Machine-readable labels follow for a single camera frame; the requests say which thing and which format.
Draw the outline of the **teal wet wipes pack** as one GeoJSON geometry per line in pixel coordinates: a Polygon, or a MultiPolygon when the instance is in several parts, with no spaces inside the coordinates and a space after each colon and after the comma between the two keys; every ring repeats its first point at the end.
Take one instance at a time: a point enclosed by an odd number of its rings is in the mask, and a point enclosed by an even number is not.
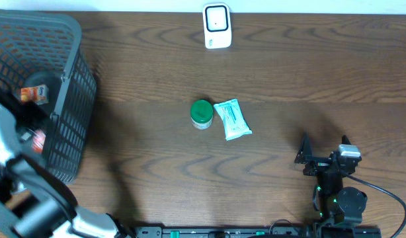
{"type": "Polygon", "coordinates": [[[253,133],[243,117],[237,99],[217,103],[214,109],[222,119],[226,141],[253,133]]]}

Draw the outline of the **green lid jar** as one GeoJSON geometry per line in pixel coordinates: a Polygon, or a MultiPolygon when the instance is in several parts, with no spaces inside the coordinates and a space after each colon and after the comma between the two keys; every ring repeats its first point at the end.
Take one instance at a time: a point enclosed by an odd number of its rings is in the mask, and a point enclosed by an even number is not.
{"type": "Polygon", "coordinates": [[[190,108],[190,118],[196,129],[205,130],[209,128],[212,125],[213,116],[213,106],[206,100],[197,100],[190,108]]]}

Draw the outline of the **red Top snack bag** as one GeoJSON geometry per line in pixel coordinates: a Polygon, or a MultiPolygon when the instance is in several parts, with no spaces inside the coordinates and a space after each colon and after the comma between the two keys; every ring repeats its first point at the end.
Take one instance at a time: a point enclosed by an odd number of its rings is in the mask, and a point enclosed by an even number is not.
{"type": "Polygon", "coordinates": [[[42,130],[36,130],[32,138],[32,150],[35,153],[41,154],[44,148],[46,135],[42,130]]]}

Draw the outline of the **small orange snack packet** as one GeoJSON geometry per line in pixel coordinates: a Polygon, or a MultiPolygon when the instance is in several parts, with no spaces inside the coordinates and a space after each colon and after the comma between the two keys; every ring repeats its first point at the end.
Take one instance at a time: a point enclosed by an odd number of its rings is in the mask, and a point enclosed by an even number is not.
{"type": "Polygon", "coordinates": [[[20,90],[20,101],[34,102],[37,105],[49,103],[49,89],[46,85],[25,87],[20,90]]]}

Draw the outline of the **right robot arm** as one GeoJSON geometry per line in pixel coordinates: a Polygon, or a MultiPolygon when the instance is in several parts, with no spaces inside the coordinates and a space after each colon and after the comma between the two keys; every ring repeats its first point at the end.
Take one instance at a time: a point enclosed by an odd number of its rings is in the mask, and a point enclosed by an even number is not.
{"type": "Polygon", "coordinates": [[[367,195],[357,188],[343,186],[343,179],[355,172],[361,162],[357,146],[343,136],[341,144],[327,157],[313,154],[307,134],[294,163],[304,164],[303,174],[317,178],[313,189],[313,207],[320,219],[307,225],[302,232],[306,237],[354,237],[353,229],[362,222],[367,195]]]}

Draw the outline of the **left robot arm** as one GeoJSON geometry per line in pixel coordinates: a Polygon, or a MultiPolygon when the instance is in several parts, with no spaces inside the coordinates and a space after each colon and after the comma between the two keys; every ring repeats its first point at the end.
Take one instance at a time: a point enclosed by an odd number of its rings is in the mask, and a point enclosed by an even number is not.
{"type": "Polygon", "coordinates": [[[9,237],[135,237],[109,214],[78,205],[68,187],[25,152],[17,130],[49,122],[35,103],[0,87],[0,230],[9,237]]]}

